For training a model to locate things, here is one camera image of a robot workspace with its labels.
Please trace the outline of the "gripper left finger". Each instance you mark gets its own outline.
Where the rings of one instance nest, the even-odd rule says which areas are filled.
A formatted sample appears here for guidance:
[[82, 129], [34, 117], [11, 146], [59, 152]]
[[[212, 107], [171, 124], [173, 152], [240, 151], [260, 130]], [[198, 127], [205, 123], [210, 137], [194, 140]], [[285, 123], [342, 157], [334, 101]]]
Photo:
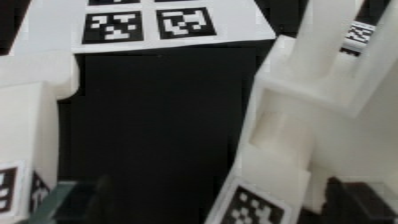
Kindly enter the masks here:
[[23, 224], [112, 224], [114, 192], [109, 176], [63, 181]]

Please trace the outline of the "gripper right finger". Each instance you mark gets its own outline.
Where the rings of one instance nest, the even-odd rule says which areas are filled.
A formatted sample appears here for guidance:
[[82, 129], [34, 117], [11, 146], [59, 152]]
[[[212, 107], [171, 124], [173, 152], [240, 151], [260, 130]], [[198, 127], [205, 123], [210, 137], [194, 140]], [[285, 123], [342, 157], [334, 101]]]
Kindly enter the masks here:
[[398, 224], [398, 212], [365, 182], [327, 180], [324, 224]]

